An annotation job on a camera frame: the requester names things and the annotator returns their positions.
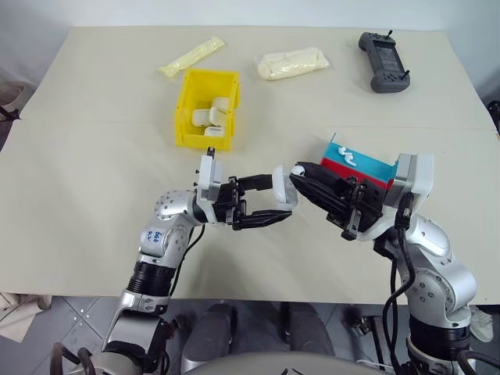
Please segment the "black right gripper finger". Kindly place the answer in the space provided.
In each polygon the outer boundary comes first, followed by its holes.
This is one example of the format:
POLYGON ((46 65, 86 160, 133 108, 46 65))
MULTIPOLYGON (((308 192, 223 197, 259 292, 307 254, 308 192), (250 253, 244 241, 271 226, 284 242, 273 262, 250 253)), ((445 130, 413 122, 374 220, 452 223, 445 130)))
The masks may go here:
POLYGON ((349 182, 336 179, 333 183, 322 182, 312 177, 290 175, 295 189, 311 203, 327 212, 329 221, 345 222, 352 213, 349 182))
POLYGON ((338 176, 325 166, 313 162, 297 162, 303 168, 295 174, 296 188, 353 188, 354 183, 338 176))

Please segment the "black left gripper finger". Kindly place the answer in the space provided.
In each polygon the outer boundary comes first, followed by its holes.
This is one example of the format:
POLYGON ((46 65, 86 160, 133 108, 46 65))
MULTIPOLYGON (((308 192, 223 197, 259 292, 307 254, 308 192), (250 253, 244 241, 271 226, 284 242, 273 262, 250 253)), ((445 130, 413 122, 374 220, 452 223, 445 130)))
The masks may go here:
POLYGON ((254 211, 250 215, 240 215, 233 222, 233 230, 268 227, 291 216, 292 211, 269 209, 254 211))
POLYGON ((242 177, 238 180, 238 185, 242 191, 263 191, 273 188, 273 176, 271 174, 258 174, 242 177))

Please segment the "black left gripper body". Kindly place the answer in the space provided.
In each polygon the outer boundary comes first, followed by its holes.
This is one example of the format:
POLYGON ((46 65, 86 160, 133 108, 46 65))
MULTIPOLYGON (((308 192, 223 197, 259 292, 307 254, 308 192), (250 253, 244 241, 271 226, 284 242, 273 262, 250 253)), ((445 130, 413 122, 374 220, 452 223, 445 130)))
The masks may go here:
POLYGON ((240 186, 239 179, 229 177, 227 183, 219 189, 213 210, 218 223, 230 225, 233 230, 245 229, 246 201, 243 199, 245 190, 240 186))

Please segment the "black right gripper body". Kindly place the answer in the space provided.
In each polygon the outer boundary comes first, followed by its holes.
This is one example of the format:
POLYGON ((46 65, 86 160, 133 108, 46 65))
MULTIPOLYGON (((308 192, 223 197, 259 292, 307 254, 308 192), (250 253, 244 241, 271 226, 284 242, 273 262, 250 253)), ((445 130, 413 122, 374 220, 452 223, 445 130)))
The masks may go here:
POLYGON ((327 221, 342 229, 347 241, 370 229, 381 217, 384 189, 369 179, 340 178, 334 183, 334 207, 327 221))

